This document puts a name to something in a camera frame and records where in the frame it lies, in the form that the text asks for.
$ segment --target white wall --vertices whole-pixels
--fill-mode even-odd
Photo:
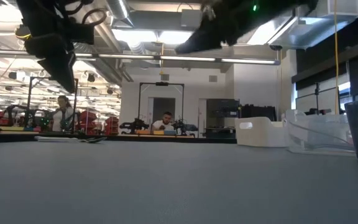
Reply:
[[[226,72],[225,79],[225,97],[227,99],[234,99],[234,65]]]
[[[277,106],[277,66],[234,65],[234,97],[242,105]]]
[[[120,123],[131,122],[137,117],[139,82],[160,82],[159,68],[141,70],[139,68],[127,68],[127,72],[134,79],[134,83],[122,84]],[[164,68],[163,72],[170,75],[170,83],[185,84],[185,99],[183,117],[188,124],[198,123],[198,101],[200,98],[225,98],[225,74],[216,69],[192,69],[190,71],[181,68]],[[210,83],[209,76],[217,75],[218,82]],[[177,105],[181,103],[181,95],[172,87],[152,86],[142,93],[141,114],[147,114],[148,97],[176,98]],[[181,108],[177,107],[175,115],[181,114]]]

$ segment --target metal frame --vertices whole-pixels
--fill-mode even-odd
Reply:
[[[25,112],[25,117],[24,117],[24,123],[25,124],[27,124],[29,122],[31,91],[33,89],[32,81],[34,79],[38,79],[38,80],[44,80],[44,79],[53,80],[50,77],[30,77],[29,96],[27,97],[27,111]],[[77,107],[78,79],[75,78],[74,81],[75,81],[75,91],[74,91],[73,121],[75,120],[75,110],[76,110],[76,107]],[[71,123],[71,134],[74,134],[74,127],[75,127],[75,122],[72,122]]]
[[[180,85],[182,87],[182,94],[181,94],[181,118],[183,119],[183,109],[185,107],[185,84],[182,83],[166,83],[167,85]],[[142,85],[156,85],[157,83],[139,83],[139,99],[137,100],[137,118],[140,119],[140,97],[142,96]]]

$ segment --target wall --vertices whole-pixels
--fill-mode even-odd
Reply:
[[[139,82],[160,82],[159,68],[142,70],[128,68],[127,72],[134,79],[133,83],[122,84],[120,123],[131,122],[137,117]],[[198,102],[203,98],[225,98],[225,74],[216,69],[192,69],[190,71],[181,68],[164,68],[163,72],[170,75],[170,83],[185,84],[183,117],[188,124],[198,124]],[[217,75],[218,82],[210,83],[209,76]],[[140,113],[147,114],[149,97],[175,98],[177,105],[181,103],[181,94],[174,89],[164,86],[150,85],[141,96]],[[181,114],[181,108],[176,107],[175,114]]]
[[[277,66],[234,65],[234,97],[242,105],[277,106]]]
[[[281,66],[233,65],[226,73],[226,98],[240,99],[242,105],[274,106],[278,114],[295,106],[296,51],[287,50]]]
[[[226,72],[225,97],[227,99],[234,99],[234,65],[232,65]]]

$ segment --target yellow object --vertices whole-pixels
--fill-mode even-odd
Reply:
[[[164,131],[154,131],[153,134],[164,135]]]
[[[338,32],[337,32],[337,0],[334,0],[334,23],[335,23],[335,64],[336,64],[336,90],[338,90],[339,59],[338,59]],[[335,91],[335,115],[338,114],[338,91]]]
[[[149,130],[136,130],[136,134],[150,134]]]
[[[23,131],[23,127],[0,127],[1,131]]]

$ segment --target cable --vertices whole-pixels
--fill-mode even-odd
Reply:
[[[107,14],[106,14],[106,10],[105,10],[105,9],[92,9],[92,10],[90,10],[89,12],[87,12],[87,13],[84,15],[84,18],[82,18],[82,24],[85,24],[86,19],[87,19],[90,15],[94,14],[95,12],[101,12],[101,13],[103,14],[102,18],[101,18],[100,20],[96,21],[96,22],[91,22],[91,23],[89,23],[88,25],[90,25],[90,26],[97,26],[97,25],[99,25],[99,24],[102,24],[102,23],[106,20]]]
[[[334,23],[335,23],[335,66],[336,66],[336,91],[335,91],[335,115],[338,114],[338,76],[339,76],[339,59],[338,59],[338,32],[337,32],[337,0],[334,0]]]
[[[183,3],[185,3],[185,4],[188,5],[188,6],[190,6],[190,8],[191,8],[192,10],[194,10],[194,9],[193,9],[193,6],[191,6],[190,4],[188,4],[188,3],[186,3],[186,2],[181,2],[181,3],[179,4],[178,8],[177,8],[177,12],[179,12],[179,8],[180,8],[180,6],[181,6]]]
[[[84,2],[81,1],[80,4],[78,5],[78,7],[76,7],[74,10],[68,10],[68,11],[66,11],[66,13],[67,13],[67,15],[74,15],[77,12],[79,12],[83,6],[84,6]]]
[[[5,70],[5,72],[2,74],[2,75],[0,75],[0,79],[6,74],[6,72],[10,69],[10,67],[13,65],[13,63],[15,62],[15,60],[16,60],[16,56],[17,55],[15,55],[15,57],[13,58],[13,61],[9,64],[9,66],[6,68],[6,70]]]

